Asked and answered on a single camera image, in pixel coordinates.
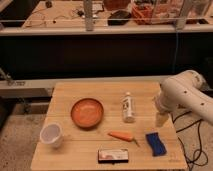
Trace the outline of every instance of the white cup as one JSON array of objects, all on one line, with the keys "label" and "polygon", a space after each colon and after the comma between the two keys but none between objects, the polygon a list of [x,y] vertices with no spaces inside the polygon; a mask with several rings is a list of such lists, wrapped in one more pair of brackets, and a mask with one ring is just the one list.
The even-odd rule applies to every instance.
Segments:
[{"label": "white cup", "polygon": [[53,148],[58,148],[63,140],[61,127],[52,123],[45,126],[40,132],[40,140]]}]

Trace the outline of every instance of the floor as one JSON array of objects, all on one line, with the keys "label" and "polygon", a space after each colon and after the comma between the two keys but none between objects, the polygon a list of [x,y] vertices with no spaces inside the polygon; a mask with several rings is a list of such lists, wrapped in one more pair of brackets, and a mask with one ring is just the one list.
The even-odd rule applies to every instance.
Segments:
[{"label": "floor", "polygon": [[[29,171],[35,151],[38,135],[45,119],[48,104],[31,105],[30,114],[23,114],[23,106],[17,104],[8,118],[0,134],[0,170],[1,171]],[[184,109],[174,112],[174,117],[184,113]],[[177,120],[176,129],[183,128],[199,117],[189,114]],[[186,153],[192,158],[193,151],[199,147],[197,126],[178,133],[185,144]],[[201,124],[201,139],[203,150],[208,155],[208,164],[203,167],[195,166],[194,171],[213,170],[213,128],[206,122]],[[203,155],[200,164],[205,162]]]}]

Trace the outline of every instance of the white bottle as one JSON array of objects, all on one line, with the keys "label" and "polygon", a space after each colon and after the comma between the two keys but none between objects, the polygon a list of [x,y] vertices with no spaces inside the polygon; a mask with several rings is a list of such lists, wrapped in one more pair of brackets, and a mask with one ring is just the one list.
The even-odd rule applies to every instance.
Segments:
[{"label": "white bottle", "polygon": [[123,99],[123,120],[127,123],[135,121],[133,110],[132,110],[132,98],[130,92],[126,92]]}]

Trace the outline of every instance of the wooden bowl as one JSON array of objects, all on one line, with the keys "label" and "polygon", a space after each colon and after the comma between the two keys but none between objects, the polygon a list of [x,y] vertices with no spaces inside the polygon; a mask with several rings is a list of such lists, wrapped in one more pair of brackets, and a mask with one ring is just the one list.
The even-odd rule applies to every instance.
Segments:
[{"label": "wooden bowl", "polygon": [[73,122],[81,128],[96,126],[103,117],[102,104],[92,98],[85,98],[77,101],[71,110]]}]

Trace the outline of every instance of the red object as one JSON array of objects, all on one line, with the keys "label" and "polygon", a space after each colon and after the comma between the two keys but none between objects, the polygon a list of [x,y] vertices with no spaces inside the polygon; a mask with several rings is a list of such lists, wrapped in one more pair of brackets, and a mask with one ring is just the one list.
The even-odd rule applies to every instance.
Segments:
[{"label": "red object", "polygon": [[97,125],[103,116],[102,104],[91,98],[76,102],[71,110],[73,122],[81,128],[91,128]]},{"label": "red object", "polygon": [[129,3],[130,0],[104,0],[104,6],[108,11],[124,9]]},{"label": "red object", "polygon": [[132,7],[132,17],[137,24],[150,24],[153,10],[147,6],[144,9],[140,9],[137,5]]}]

